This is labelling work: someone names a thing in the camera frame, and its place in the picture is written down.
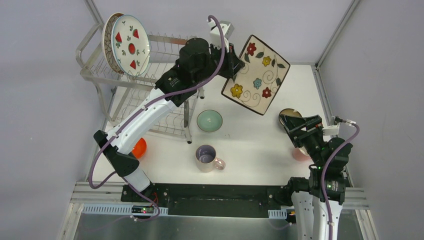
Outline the square flower pattern plate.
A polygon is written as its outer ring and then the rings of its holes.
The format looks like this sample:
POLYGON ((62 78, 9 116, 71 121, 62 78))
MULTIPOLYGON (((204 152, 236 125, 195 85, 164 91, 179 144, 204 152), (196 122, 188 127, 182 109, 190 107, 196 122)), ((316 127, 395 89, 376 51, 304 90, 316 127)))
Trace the square flower pattern plate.
POLYGON ((282 86, 291 64, 253 34, 247 39, 239 58, 244 67, 235 79, 226 80, 221 95, 263 116, 282 86))

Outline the floral petal brown-rim plate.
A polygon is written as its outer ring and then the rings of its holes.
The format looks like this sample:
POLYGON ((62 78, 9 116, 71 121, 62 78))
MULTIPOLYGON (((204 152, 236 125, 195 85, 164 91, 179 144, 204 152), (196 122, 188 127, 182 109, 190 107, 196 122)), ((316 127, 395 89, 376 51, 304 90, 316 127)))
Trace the floral petal brown-rim plate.
POLYGON ((112 48, 112 28, 115 24, 116 20, 123 16, 124 14, 121 12, 117 12, 112 14, 106 23, 103 25, 102 29, 102 40, 101 40, 101 46, 102 51, 105 57, 105 60, 108 64, 108 66, 113 70, 114 72, 118 74, 123 74, 124 72, 117 64, 115 57, 113 55, 113 48, 112 48))

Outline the mint green bowl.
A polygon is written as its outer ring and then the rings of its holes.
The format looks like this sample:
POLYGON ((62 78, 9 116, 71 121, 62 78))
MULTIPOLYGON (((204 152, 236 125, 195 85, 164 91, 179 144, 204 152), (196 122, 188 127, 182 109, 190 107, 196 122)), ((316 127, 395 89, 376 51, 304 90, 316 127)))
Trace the mint green bowl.
POLYGON ((197 116, 196 123, 200 130, 213 133, 222 127, 223 118, 216 110, 207 109, 197 116))

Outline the watermelon pattern round plate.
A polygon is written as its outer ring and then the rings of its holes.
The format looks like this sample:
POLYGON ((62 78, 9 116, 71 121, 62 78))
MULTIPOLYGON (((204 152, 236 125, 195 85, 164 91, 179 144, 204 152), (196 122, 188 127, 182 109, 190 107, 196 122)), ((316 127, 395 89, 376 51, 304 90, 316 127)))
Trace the watermelon pattern round plate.
POLYGON ((150 62, 150 41, 142 23, 132 15, 120 16, 112 26, 112 54, 119 68, 138 77, 150 62))

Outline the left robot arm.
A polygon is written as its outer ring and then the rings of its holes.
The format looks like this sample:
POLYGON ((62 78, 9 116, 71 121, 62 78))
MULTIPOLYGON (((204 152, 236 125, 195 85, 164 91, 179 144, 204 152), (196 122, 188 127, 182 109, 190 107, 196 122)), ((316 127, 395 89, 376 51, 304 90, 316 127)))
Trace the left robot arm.
POLYGON ((173 67, 162 74, 147 98, 120 124, 93 138, 114 172, 132 186, 140 202, 152 198, 152 182, 132 154, 136 143, 153 125, 193 96, 215 76, 232 78, 244 67, 232 43, 221 48, 203 38, 191 38, 179 51, 173 67))

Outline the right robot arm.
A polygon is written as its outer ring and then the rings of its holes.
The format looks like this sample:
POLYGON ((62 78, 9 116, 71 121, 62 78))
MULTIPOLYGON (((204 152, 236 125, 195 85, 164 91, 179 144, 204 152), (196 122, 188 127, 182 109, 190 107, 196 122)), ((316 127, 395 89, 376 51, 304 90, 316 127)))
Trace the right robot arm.
POLYGON ((284 200, 295 210, 298 239, 335 240, 347 188, 342 171, 360 128, 337 116, 328 127, 319 115, 280 114, 279 120, 294 147, 304 148, 313 162, 309 178, 291 177, 282 187, 284 200))

